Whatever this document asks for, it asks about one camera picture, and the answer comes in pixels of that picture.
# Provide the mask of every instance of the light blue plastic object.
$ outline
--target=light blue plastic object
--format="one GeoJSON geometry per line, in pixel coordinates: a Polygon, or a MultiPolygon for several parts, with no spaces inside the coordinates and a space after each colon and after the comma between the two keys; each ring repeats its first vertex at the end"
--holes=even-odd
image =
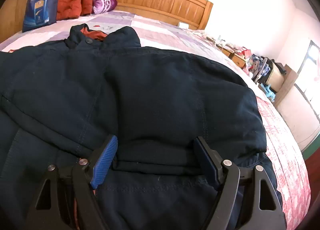
{"type": "Polygon", "coordinates": [[[92,180],[90,182],[93,189],[97,189],[98,185],[103,183],[112,160],[116,155],[117,149],[118,138],[114,135],[102,151],[99,159],[93,167],[92,180]]]}
{"type": "Polygon", "coordinates": [[[276,95],[270,90],[270,85],[265,87],[263,84],[260,84],[260,86],[264,89],[267,98],[270,99],[271,102],[274,102],[276,95]]]}

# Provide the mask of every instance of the metal screw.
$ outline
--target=metal screw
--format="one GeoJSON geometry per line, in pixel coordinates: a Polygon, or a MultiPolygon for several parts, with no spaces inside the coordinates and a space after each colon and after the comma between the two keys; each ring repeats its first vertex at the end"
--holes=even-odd
{"type": "Polygon", "coordinates": [[[88,163],[88,160],[87,159],[81,159],[80,161],[79,161],[79,164],[80,165],[86,165],[88,163]]]}
{"type": "Polygon", "coordinates": [[[48,166],[48,171],[53,171],[56,168],[54,164],[48,166]]]}
{"type": "Polygon", "coordinates": [[[229,160],[224,160],[224,161],[223,161],[223,164],[224,164],[225,166],[231,166],[232,162],[229,161],[229,160]]]}
{"type": "Polygon", "coordinates": [[[262,172],[263,171],[263,167],[261,165],[257,165],[256,166],[257,171],[262,172]]]}

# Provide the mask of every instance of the checkered bedsheet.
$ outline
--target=checkered bedsheet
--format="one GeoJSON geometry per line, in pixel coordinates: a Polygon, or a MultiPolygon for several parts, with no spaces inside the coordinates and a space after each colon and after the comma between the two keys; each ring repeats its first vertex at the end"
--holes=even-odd
{"type": "Polygon", "coordinates": [[[9,52],[24,46],[34,46],[46,41],[65,39],[73,25],[88,24],[90,29],[107,34],[124,26],[137,32],[141,46],[171,49],[200,55],[215,60],[236,72],[257,97],[259,112],[267,133],[267,155],[273,163],[278,180],[278,190],[283,197],[287,229],[294,230],[308,212],[310,186],[302,154],[288,126],[265,94],[230,59],[202,38],[203,31],[189,31],[161,21],[143,18],[131,13],[109,13],[58,21],[26,33],[17,33],[0,44],[0,50],[9,52]]]}

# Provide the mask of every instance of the green wall trim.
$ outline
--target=green wall trim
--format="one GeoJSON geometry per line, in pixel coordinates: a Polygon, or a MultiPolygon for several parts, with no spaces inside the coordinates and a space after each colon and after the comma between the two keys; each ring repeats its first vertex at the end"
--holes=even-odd
{"type": "Polygon", "coordinates": [[[303,159],[308,159],[320,147],[320,135],[302,152],[303,159]]]}

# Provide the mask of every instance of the dark navy jacket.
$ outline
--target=dark navy jacket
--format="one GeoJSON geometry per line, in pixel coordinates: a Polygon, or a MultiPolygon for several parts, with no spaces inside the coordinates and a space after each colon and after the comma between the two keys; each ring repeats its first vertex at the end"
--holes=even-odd
{"type": "MultiPolygon", "coordinates": [[[[0,52],[4,229],[22,229],[48,165],[87,158],[110,133],[119,148],[96,197],[111,229],[201,228],[216,192],[193,153],[197,136],[223,159],[263,165],[276,188],[256,97],[237,74],[204,57],[141,47],[130,27],[100,42],[84,26],[66,40],[0,52]]],[[[230,227],[235,221],[236,212],[230,227]]]]}

